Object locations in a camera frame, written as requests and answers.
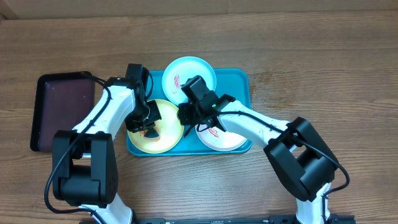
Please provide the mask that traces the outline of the yellow plate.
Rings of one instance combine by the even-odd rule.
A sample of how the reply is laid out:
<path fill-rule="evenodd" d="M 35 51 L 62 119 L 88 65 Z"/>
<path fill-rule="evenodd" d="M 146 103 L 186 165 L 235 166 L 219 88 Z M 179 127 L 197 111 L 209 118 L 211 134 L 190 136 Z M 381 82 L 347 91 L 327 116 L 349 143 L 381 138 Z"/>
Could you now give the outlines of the yellow plate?
<path fill-rule="evenodd" d="M 130 145 L 142 152 L 160 154 L 171 150 L 182 137 L 184 126 L 177 118 L 178 108 L 167 100 L 156 99 L 162 119 L 155 122 L 154 128 L 159 137 L 148 139 L 144 137 L 145 131 L 138 133 L 127 132 L 127 141 Z"/>

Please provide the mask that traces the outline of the light blue plate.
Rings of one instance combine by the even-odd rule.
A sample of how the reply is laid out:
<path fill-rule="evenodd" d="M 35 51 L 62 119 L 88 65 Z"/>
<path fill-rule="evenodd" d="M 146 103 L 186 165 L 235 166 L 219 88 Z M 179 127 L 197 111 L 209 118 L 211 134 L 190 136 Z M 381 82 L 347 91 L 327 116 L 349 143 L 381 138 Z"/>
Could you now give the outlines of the light blue plate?
<path fill-rule="evenodd" d="M 216 74 L 213 67 L 198 57 L 181 57 L 171 62 L 162 75 L 162 89 L 169 101 L 175 105 L 186 103 L 188 98 L 181 90 L 189 78 L 201 76 L 206 86 L 215 91 Z"/>

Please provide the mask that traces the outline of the dark maroon tray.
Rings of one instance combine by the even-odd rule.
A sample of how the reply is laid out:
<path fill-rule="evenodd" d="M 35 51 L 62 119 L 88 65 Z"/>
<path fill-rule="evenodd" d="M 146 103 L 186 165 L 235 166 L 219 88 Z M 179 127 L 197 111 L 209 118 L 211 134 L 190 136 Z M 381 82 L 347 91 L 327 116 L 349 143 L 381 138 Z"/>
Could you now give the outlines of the dark maroon tray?
<path fill-rule="evenodd" d="M 51 151 L 55 133 L 71 130 L 93 109 L 95 83 L 89 76 L 82 71 L 39 77 L 30 137 L 33 151 Z"/>

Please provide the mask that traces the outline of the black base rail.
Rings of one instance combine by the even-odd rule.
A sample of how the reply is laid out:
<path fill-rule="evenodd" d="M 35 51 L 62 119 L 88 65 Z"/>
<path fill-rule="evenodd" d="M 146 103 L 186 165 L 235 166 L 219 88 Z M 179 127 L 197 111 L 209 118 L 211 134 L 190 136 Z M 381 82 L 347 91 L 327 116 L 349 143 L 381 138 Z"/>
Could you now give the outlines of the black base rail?
<path fill-rule="evenodd" d="M 267 218 L 231 218 L 231 219 L 184 219 L 165 220 L 164 218 L 133 219 L 133 223 L 139 224 L 298 224 L 295 215 L 273 215 Z M 355 224 L 352 215 L 331 214 L 327 223 L 331 224 Z"/>

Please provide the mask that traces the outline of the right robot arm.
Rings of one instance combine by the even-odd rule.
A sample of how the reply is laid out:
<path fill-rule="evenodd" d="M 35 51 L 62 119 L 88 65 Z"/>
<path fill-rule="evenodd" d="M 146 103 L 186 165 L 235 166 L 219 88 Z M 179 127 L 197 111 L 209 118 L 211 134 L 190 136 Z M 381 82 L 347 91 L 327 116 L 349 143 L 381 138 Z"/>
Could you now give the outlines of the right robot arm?
<path fill-rule="evenodd" d="M 338 160 L 306 119 L 272 119 L 229 95 L 181 103 L 177 116 L 190 129 L 205 124 L 261 146 L 281 184 L 297 200 L 297 221 L 329 221 L 327 195 Z"/>

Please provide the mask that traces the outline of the blue plastic tray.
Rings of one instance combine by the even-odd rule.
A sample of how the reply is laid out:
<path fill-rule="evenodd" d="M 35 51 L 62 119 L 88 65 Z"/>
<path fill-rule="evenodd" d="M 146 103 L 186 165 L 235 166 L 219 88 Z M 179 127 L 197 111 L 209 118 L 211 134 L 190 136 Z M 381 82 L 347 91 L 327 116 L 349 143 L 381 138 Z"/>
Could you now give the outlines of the blue plastic tray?
<path fill-rule="evenodd" d="M 162 70 L 153 70 L 150 72 L 154 79 L 154 89 L 150 96 L 152 100 L 162 99 L 165 96 L 162 89 Z M 223 94 L 231 95 L 239 100 L 244 106 L 251 107 L 250 89 L 248 76 L 238 68 L 216 68 L 216 90 L 218 96 Z M 201 156 L 222 154 L 222 151 L 215 151 L 205 146 L 197 136 L 194 130 L 189 135 L 177 143 L 170 150 L 160 153 L 159 156 Z"/>

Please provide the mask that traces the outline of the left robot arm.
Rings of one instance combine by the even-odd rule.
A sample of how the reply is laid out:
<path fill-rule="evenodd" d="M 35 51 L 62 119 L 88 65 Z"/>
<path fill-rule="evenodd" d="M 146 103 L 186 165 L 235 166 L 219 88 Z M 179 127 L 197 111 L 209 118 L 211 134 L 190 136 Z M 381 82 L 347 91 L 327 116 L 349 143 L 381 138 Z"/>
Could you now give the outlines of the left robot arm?
<path fill-rule="evenodd" d="M 146 84 L 132 78 L 111 77 L 89 115 L 71 131 L 53 138 L 52 173 L 44 190 L 44 202 L 53 213 L 49 194 L 71 205 L 68 213 L 88 212 L 98 223 L 137 223 L 136 214 L 117 193 L 118 167 L 114 138 L 123 121 L 136 133 L 152 131 L 162 117 L 155 101 L 146 97 Z"/>

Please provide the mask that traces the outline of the white plate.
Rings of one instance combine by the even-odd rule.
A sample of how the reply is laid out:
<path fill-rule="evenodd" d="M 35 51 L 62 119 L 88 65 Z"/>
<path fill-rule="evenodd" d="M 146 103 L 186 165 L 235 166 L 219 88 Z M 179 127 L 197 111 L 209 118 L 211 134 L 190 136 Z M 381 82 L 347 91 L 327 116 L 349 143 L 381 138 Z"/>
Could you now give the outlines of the white plate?
<path fill-rule="evenodd" d="M 204 145 L 220 152 L 235 150 L 247 141 L 236 133 L 222 131 L 217 127 L 209 128 L 206 124 L 196 125 L 195 130 Z"/>

